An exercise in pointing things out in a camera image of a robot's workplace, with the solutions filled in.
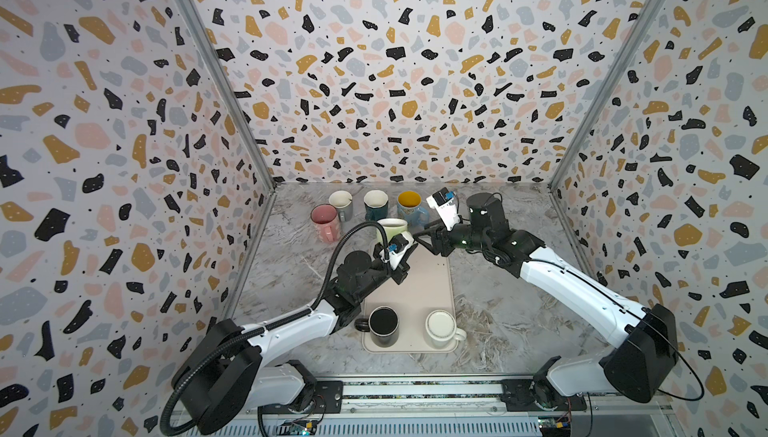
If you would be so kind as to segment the blue butterfly mug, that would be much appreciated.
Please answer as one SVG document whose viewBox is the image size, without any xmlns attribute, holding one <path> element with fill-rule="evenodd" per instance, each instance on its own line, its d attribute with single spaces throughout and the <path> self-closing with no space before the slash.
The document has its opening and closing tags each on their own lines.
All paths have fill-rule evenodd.
<svg viewBox="0 0 768 437">
<path fill-rule="evenodd" d="M 410 227 L 424 227 L 429 221 L 429 211 L 415 191 L 403 191 L 398 195 L 397 211 Z"/>
</svg>

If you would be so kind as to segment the light green mug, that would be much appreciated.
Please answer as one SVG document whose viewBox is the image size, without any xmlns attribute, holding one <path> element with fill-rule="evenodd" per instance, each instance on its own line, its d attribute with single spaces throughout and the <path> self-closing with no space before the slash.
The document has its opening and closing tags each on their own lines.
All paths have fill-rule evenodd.
<svg viewBox="0 0 768 437">
<path fill-rule="evenodd" d="M 408 222 L 400 218 L 384 218 L 378 223 L 384 228 L 387 241 L 408 230 Z"/>
</svg>

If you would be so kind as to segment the dark green mug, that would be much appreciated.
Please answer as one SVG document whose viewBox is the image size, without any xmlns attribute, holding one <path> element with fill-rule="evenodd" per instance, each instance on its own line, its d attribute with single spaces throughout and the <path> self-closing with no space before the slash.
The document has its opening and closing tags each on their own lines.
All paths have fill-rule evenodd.
<svg viewBox="0 0 768 437">
<path fill-rule="evenodd" d="M 389 196 L 378 189 L 368 191 L 363 199 L 365 206 L 365 220 L 379 221 L 389 215 Z"/>
</svg>

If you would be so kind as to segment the grey mug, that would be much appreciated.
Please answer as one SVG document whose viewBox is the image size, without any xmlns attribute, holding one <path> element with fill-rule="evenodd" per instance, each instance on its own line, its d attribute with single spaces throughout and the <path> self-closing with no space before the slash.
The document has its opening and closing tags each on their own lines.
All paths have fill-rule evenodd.
<svg viewBox="0 0 768 437">
<path fill-rule="evenodd" d="M 334 191 L 329 196 L 329 204 L 332 205 L 341 222 L 350 222 L 354 216 L 353 196 L 345 190 Z"/>
</svg>

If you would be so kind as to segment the pink mug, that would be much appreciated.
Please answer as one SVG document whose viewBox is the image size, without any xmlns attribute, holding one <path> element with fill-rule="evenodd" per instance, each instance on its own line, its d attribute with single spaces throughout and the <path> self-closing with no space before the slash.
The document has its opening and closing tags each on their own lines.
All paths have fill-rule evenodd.
<svg viewBox="0 0 768 437">
<path fill-rule="evenodd" d="M 321 241 L 334 243 L 341 238 L 341 223 L 338 211 L 333 205 L 321 204 L 314 207 L 310 219 Z"/>
</svg>

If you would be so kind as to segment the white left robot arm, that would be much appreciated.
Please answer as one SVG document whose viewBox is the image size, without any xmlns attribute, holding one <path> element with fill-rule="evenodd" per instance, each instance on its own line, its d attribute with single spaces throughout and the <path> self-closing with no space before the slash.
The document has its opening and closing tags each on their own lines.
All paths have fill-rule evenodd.
<svg viewBox="0 0 768 437">
<path fill-rule="evenodd" d="M 313 302 L 261 323 L 217 322 L 172 379 L 159 418 L 162 434 L 212 434 L 247 407 L 280 404 L 303 411 L 316 379 L 299 361 L 279 364 L 277 358 L 359 320 L 369 295 L 388 281 L 405 280 L 415 248 L 378 244 L 372 253 L 353 251 L 343 263 L 330 264 Z"/>
</svg>

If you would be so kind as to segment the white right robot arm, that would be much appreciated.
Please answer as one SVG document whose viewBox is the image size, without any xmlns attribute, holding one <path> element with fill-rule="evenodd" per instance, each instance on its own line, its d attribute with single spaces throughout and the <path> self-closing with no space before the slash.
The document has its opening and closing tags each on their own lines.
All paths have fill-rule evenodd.
<svg viewBox="0 0 768 437">
<path fill-rule="evenodd" d="M 416 234 L 435 255 L 456 249 L 547 292 L 589 323 L 608 348 L 586 356 L 547 360 L 522 393 L 526 403 L 556 409 L 576 394 L 618 393 L 648 403 L 678 362 L 675 317 L 661 304 L 651 308 L 621 296 L 560 257 L 533 233 L 510 226 L 503 201 L 481 192 L 466 201 L 462 217 L 456 194 L 442 188 L 429 196 L 439 218 Z"/>
</svg>

